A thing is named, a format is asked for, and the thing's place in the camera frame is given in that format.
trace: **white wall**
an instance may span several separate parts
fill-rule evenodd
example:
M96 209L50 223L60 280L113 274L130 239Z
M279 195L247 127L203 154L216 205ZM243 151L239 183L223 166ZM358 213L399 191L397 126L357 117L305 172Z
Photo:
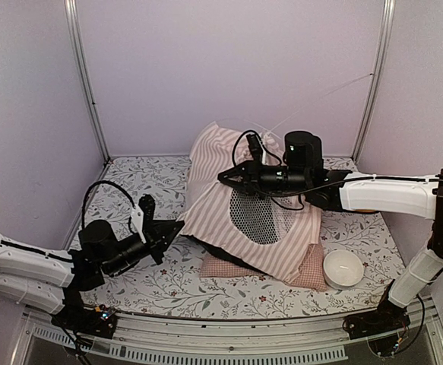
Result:
M388 58L359 168L421 175L443 167L443 2L398 1ZM386 214L408 260L429 236L429 221ZM443 275L432 285L443 321Z
M0 232L61 247L100 170L64 2L0 1ZM21 310L0 300L0 365Z
M350 156L370 78L322 100L314 95L372 72L383 5L81 0L88 70L111 154L185 154L213 120L272 127L310 100L275 132L306 129L322 137L326 155Z

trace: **white bowl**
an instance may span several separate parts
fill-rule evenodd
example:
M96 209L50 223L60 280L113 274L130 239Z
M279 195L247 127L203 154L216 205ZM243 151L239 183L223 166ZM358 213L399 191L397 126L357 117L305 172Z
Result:
M365 273L359 257L343 249L329 252L324 259L323 269L328 285L338 290L354 287Z

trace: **pillow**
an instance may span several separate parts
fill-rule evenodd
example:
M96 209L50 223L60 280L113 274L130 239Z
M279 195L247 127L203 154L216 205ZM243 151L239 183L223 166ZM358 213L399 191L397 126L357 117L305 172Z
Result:
M300 276L299 266L309 245L318 242L321 209L306 204L303 210L297 210L301 205L296 196L259 198L221 184L218 174L233 166L235 145L237 163L251 158L245 139L236 144L240 135L241 132L213 123L196 139L189 156L192 165L186 186L188 210L179 217L185 223L179 234L192 236L259 271L292 283ZM261 138L269 151L282 155L269 134ZM277 160L268 156L267 164L276 165Z
M309 245L305 258L299 266L299 276L291 283L294 287L305 287L317 291L326 291L328 287L324 281L322 262L324 260L324 249L320 243ZM201 278L237 278L246 275L260 275L249 268L241 268L231 262L218 259L211 254L204 257Z

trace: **white cable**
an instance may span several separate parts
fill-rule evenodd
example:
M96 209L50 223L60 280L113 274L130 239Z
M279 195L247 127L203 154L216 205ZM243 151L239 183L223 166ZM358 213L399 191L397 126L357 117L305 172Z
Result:
M368 78L370 76L373 76L373 74L367 74L367 75L360 76L358 78L354 78L353 80L346 81L346 82L343 82L342 84L339 84L339 85L337 85L335 87L331 87L329 89L326 89L325 92L319 93L319 95L316 94L313 97L309 97L306 104L304 104L301 108L297 109L294 113L292 113L289 116L287 116L284 120L282 120L282 122L279 122L278 124L276 124L273 128L271 128L268 131L272 132L273 130L277 129L282 124L284 124L285 122L287 122L288 120L292 119L294 116L296 116L297 114L302 112L307 106L312 105L312 103L315 100L322 99L322 98L324 98L324 97L326 97L328 95L331 95L332 93L335 93L336 91L344 89L345 87L348 87L351 84L354 84L354 83L356 83L356 82L358 82L358 81L360 81L360 80L362 80L364 78Z
M252 124L252 125L254 125L254 126L256 126L256 127L259 127L259 128L261 128L261 129L263 129L264 131L269 132L268 128L266 128L266 127L264 127L264 126L262 126L262 125L260 125L260 124L258 124L258 123L255 123L255 122L251 121L250 119L236 118L236 117L229 117L229 118L223 118L223 119L216 119L216 120L214 120L214 121L215 121L216 123L218 123L218 122L224 122L225 120L241 120L241 121L243 121L243 122L250 123L250 124Z
M24 293L22 294L22 297L19 300L17 300L17 302L16 302L17 304L22 303L22 301L27 296L27 294L29 294L29 281L26 280L24 282L25 282L25 290L24 290Z

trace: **floral mat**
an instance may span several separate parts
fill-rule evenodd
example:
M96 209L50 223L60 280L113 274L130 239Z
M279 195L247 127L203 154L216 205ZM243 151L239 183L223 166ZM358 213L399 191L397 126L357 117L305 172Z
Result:
M350 159L329 158L327 168L351 169ZM187 157L120 157L105 179L125 187L137 201L151 194L157 219L175 219L184 209ZM86 220L106 219L119 239L128 235L131 206L111 186L101 186L87 210ZM114 306L126 312L212 319L264 319L320 316L374 307L384 287L403 271L403 263L380 214L324 212L321 242L325 253L348 249L361 258L364 279L351 290L290 287L265 275L244 278L199 278L205 251L178 237L162 265L148 257L102 287L83 293L85 303ZM78 237L71 247L78 247Z

